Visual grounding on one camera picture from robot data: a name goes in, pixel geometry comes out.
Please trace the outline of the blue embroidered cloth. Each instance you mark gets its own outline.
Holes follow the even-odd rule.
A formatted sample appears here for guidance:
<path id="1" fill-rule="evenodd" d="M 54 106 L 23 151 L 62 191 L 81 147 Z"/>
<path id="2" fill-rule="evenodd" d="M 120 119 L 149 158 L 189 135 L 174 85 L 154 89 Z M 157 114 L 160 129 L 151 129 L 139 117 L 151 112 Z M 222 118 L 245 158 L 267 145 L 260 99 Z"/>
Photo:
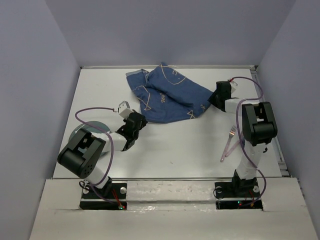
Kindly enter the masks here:
<path id="1" fill-rule="evenodd" d="M 212 91 L 164 62 L 152 71 L 140 69 L 125 75 L 148 122 L 168 124 L 196 119 L 211 106 L 208 99 Z"/>

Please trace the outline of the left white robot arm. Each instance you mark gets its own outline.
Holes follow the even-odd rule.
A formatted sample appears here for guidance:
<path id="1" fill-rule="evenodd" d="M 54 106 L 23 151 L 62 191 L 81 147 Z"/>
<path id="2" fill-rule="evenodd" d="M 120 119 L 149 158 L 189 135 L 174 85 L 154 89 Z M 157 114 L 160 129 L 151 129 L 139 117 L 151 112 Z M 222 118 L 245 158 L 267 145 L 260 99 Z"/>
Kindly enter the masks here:
<path id="1" fill-rule="evenodd" d="M 148 121 L 142 114 L 132 111 L 123 119 L 117 131 L 109 132 L 93 124 L 84 124 L 97 130 L 80 128 L 57 157 L 57 162 L 78 178 L 87 181 L 97 196 L 110 194 L 112 180 L 108 176 L 116 151 L 129 150 L 139 138 L 139 132 Z"/>

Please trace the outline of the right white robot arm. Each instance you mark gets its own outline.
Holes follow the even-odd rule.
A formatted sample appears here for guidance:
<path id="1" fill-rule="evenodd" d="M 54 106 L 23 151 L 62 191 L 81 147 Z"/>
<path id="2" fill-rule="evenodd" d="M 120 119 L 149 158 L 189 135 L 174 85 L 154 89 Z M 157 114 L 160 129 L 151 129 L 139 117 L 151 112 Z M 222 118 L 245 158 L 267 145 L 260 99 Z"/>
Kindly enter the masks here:
<path id="1" fill-rule="evenodd" d="M 278 134 L 274 112 L 270 102 L 262 101 L 263 93 L 256 98 L 233 97 L 237 83 L 235 78 L 218 81 L 208 101 L 219 110 L 235 115 L 235 131 L 239 137 L 242 157 L 229 182 L 216 182 L 213 191 L 218 200 L 244 198 L 253 194 L 257 201 L 265 192 L 258 187 L 257 175 L 262 154 Z"/>

